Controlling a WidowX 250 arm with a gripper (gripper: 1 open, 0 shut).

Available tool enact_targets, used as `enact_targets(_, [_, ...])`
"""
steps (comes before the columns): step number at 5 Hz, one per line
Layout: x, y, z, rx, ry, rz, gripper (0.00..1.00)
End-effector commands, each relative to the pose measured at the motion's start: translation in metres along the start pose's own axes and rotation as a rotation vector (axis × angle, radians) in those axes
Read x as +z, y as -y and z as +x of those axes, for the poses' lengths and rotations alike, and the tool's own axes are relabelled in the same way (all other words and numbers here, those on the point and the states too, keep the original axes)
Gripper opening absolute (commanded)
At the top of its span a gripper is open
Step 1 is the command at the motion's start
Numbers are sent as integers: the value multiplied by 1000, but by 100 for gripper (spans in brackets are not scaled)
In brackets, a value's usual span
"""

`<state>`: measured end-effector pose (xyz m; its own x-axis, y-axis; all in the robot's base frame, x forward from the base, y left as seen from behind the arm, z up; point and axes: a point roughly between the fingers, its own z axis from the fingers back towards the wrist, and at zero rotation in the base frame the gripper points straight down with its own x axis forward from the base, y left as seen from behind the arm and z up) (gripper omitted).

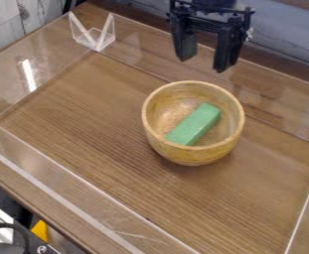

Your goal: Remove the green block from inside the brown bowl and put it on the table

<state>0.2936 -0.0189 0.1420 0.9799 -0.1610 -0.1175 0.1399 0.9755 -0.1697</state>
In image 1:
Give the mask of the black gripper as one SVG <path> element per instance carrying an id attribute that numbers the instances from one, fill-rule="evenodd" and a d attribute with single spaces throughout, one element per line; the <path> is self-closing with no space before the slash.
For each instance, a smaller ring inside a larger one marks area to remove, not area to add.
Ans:
<path id="1" fill-rule="evenodd" d="M 170 0 L 168 18 L 175 55 L 180 62 L 197 54 L 197 33 L 218 34 L 213 69 L 226 71 L 237 62 L 241 35 L 250 28 L 254 9 L 237 0 Z"/>

